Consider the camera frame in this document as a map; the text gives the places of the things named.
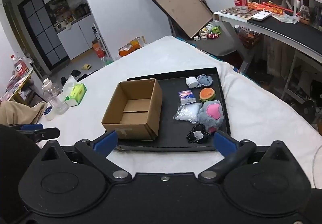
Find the black white scrunchie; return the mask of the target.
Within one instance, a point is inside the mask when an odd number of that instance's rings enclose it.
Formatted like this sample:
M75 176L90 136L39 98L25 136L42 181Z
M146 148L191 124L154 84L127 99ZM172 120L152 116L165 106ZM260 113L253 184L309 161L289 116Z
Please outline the black white scrunchie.
M206 131L203 124L193 126L192 130L187 134L188 143L202 144L208 141L211 135Z

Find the grey pink plush paw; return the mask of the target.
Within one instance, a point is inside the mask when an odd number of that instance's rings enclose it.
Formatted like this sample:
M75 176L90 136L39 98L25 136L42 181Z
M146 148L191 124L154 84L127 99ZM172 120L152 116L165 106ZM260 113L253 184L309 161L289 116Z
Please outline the grey pink plush paw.
M223 124L223 120L223 107L219 100L204 102L204 105L198 113L198 121L205 126L205 129L209 134L219 130Z

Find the brown cardboard box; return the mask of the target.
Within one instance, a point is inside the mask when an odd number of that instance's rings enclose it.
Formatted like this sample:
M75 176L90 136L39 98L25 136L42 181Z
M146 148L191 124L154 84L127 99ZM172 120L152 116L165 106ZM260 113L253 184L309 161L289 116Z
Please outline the brown cardboard box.
M152 141L158 136L162 90L155 78L119 82L101 121L119 139Z

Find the clear plastic bag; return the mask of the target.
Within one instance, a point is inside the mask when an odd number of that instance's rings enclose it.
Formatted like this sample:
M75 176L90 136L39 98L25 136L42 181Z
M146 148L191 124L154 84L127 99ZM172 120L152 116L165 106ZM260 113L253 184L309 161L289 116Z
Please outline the clear plastic bag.
M191 124L198 124L198 113L201 109L201 103L192 103L188 105L181 105L178 107L174 120L182 120L190 122Z

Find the plush hamburger toy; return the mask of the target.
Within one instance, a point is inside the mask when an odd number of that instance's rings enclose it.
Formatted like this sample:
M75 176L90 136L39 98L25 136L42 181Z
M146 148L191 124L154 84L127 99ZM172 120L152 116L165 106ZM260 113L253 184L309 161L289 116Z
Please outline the plush hamburger toy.
M214 89L207 87L203 88L199 93L199 100L201 102L212 101L216 97L216 92Z

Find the purple tissue pack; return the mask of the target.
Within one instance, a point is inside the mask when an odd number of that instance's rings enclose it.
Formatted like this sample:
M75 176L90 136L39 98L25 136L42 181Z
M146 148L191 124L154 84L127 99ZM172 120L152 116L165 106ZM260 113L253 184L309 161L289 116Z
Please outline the purple tissue pack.
M191 89L178 92L181 105L188 105L196 102L195 95Z

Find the grey blue fuzzy cloth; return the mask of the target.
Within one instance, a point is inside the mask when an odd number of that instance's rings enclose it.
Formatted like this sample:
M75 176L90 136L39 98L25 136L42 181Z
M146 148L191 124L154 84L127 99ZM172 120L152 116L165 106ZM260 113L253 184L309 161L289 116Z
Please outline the grey blue fuzzy cloth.
M205 75L205 74L199 75L196 79L198 82L196 87L198 87L198 88L209 87L213 83L212 77L209 75Z

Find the green tissue box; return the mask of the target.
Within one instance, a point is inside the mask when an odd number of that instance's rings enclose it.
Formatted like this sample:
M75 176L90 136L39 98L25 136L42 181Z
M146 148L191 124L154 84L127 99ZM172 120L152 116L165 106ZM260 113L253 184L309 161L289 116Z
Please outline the green tissue box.
M84 83L78 83L73 76L70 76L62 88L62 92L67 105L74 107L81 103L87 88Z

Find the black tray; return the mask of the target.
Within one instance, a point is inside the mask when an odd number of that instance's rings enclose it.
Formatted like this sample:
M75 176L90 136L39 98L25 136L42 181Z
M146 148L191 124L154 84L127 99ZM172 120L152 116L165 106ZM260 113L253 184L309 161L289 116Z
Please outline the black tray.
M179 92L188 89L187 78L196 78L199 75L211 77L212 84L209 87L215 91L215 100L219 101L222 106L223 121L219 130L230 135L229 117L217 68L183 70L127 79L133 81L155 78L158 81L163 94L159 131L154 141L119 139L116 149L122 152L205 152L215 150L212 135L202 143L188 142L187 140L188 134L198 124L197 108L204 105L199 99L202 88L194 87L192 89L196 103L188 105L181 104Z

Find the small side table bottle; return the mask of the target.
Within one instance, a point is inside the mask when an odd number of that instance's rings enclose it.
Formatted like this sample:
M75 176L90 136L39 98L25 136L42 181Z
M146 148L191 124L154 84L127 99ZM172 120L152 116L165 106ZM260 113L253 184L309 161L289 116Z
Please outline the small side table bottle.
M15 55L11 55L11 60L13 61L16 73L20 77L26 76L29 73L29 68L22 60L22 58L16 57Z

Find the yellow slipper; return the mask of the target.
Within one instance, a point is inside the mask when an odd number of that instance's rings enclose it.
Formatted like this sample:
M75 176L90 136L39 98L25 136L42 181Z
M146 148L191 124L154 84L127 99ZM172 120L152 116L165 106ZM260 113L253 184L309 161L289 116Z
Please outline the yellow slipper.
M91 66L90 64L85 63L85 64L81 67L81 69L82 69L82 70L89 70L91 67L92 67L92 66Z

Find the orange snack box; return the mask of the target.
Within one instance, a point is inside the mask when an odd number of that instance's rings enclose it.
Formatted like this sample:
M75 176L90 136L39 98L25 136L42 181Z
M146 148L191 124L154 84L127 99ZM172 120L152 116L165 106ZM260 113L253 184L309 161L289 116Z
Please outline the orange snack box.
M135 39L131 40L127 45L121 47L118 50L118 54L120 57L124 57L129 55L130 53L136 51L137 49L142 48L146 45L146 41L144 36L136 37Z

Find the white remote control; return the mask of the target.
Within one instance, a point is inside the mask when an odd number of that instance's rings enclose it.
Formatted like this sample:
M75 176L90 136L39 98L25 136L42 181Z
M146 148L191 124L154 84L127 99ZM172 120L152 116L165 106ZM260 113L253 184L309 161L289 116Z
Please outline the white remote control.
M262 10L256 14L252 15L251 19L255 20L255 21L263 21L270 16L272 16L272 12L270 12L268 10Z

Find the black desk mat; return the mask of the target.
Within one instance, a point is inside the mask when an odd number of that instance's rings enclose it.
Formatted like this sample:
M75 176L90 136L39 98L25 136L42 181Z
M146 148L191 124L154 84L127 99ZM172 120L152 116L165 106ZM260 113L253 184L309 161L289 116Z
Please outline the black desk mat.
M286 36L313 51L322 54L322 32L302 23L283 23L270 16L263 21L248 20L249 23Z

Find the leaning brown board frame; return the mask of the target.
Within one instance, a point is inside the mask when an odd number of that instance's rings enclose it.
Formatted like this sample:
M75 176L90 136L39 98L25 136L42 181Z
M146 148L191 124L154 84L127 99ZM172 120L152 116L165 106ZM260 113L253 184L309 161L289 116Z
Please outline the leaning brown board frame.
M193 38L212 20L212 12L203 0L151 0L189 38Z

